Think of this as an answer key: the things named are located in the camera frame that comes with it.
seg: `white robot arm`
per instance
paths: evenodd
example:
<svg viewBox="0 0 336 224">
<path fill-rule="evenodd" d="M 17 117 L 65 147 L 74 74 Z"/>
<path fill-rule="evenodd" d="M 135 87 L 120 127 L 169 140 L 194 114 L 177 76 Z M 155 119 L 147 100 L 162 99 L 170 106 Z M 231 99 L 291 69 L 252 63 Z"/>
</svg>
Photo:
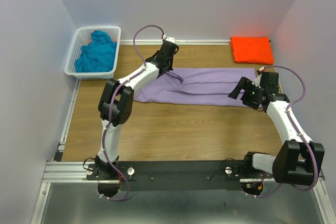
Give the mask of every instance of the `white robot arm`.
<svg viewBox="0 0 336 224">
<path fill-rule="evenodd" d="M 274 122 L 283 146 L 276 157 L 249 152 L 244 158 L 246 167 L 272 174 L 278 183 L 313 185 L 320 173 L 324 148 L 306 135 L 289 106 L 289 99 L 278 92 L 279 74 L 260 70 L 254 81 L 242 77 L 229 97 L 237 99 L 243 89 L 244 105 L 255 110 L 262 106 Z"/>
<path fill-rule="evenodd" d="M 102 173 L 112 172 L 104 151 L 110 162 L 118 162 L 122 124 L 131 114 L 134 94 L 150 81 L 172 70 L 173 57 L 177 51 L 175 39 L 167 38 L 163 41 L 161 49 L 146 59 L 146 66 L 142 65 L 134 73 L 120 80 L 107 81 L 98 106 L 105 149 L 101 146 L 95 158 L 95 164 Z M 241 97 L 244 105 L 255 110 L 262 106 L 263 111 L 274 122 L 283 146 L 276 157 L 265 153 L 248 152 L 242 161 L 243 172 L 263 171 L 272 174 L 278 183 L 311 186 L 320 172 L 324 148 L 305 134 L 291 108 L 288 107 L 289 99 L 285 94 L 278 92 L 278 73 L 259 71 L 258 74 L 254 81 L 242 77 L 229 97 L 237 99 L 241 90 L 244 90 Z M 120 99 L 111 102 L 112 95 L 118 87 L 120 87 L 118 91 Z"/>
<path fill-rule="evenodd" d="M 146 60 L 146 66 L 142 65 L 135 72 L 117 80 L 110 79 L 104 88 L 98 110 L 101 113 L 103 132 L 109 124 L 109 110 L 112 94 L 120 83 L 129 80 L 120 89 L 120 100 L 112 104 L 111 125 L 105 134 L 105 148 L 109 160 L 115 162 L 118 159 L 118 145 L 122 124 L 127 121 L 132 111 L 133 96 L 147 83 L 172 70 L 173 56 L 178 51 L 175 38 L 169 37 L 162 43 L 161 49 Z M 107 163 L 101 146 L 98 158 Z"/>
</svg>

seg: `wooden platform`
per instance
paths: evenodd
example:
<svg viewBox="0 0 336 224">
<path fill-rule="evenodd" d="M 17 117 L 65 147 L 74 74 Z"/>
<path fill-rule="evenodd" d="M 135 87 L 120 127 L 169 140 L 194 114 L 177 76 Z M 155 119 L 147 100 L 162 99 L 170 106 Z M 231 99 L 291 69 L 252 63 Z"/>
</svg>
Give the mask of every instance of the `wooden platform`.
<svg viewBox="0 0 336 224">
<path fill-rule="evenodd" d="M 160 46 L 139 46 L 145 58 Z M 141 65 L 132 46 L 121 46 L 115 79 Z M 229 45 L 180 46 L 176 68 L 241 68 Z M 63 161 L 95 157 L 101 141 L 98 112 L 105 80 L 81 81 Z M 280 137 L 271 119 L 251 108 L 134 102 L 119 144 L 123 161 L 183 161 L 243 158 L 248 151 L 276 155 Z"/>
</svg>

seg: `purple cloth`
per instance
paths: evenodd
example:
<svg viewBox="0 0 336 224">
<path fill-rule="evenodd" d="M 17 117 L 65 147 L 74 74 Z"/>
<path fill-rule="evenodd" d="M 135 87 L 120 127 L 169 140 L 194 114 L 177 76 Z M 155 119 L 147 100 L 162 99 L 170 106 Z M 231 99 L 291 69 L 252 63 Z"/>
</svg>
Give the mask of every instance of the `purple cloth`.
<svg viewBox="0 0 336 224">
<path fill-rule="evenodd" d="M 254 80 L 253 68 L 175 68 L 145 85 L 135 96 L 138 102 L 244 106 L 228 97 L 241 77 Z"/>
</svg>

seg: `orange cloth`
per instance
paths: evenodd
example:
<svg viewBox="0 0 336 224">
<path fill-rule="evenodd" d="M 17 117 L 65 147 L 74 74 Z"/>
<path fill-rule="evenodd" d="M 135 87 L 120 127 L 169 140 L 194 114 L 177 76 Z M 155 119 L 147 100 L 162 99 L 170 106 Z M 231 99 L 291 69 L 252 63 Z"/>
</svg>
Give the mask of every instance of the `orange cloth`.
<svg viewBox="0 0 336 224">
<path fill-rule="evenodd" d="M 271 45 L 267 37 L 232 37 L 230 46 L 237 63 L 274 64 Z"/>
</svg>

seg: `laundry basket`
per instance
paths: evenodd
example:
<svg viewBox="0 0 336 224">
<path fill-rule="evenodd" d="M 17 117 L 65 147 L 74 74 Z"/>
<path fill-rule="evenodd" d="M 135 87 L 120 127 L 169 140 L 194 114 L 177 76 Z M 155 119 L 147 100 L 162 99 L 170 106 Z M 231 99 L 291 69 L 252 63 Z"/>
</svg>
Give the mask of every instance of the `laundry basket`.
<svg viewBox="0 0 336 224">
<path fill-rule="evenodd" d="M 81 47 L 86 46 L 91 40 L 91 33 L 94 31 L 103 31 L 107 33 L 111 39 L 117 42 L 117 48 L 114 58 L 113 69 L 110 72 L 95 72 L 95 73 L 77 73 L 75 69 L 75 61 L 81 54 Z M 64 72 L 70 76 L 75 76 L 78 79 L 110 79 L 114 76 L 114 71 L 117 67 L 118 52 L 120 45 L 121 30 L 118 26 L 87 26 L 77 29 L 75 36 L 72 39 L 67 62 L 64 67 Z"/>
</svg>

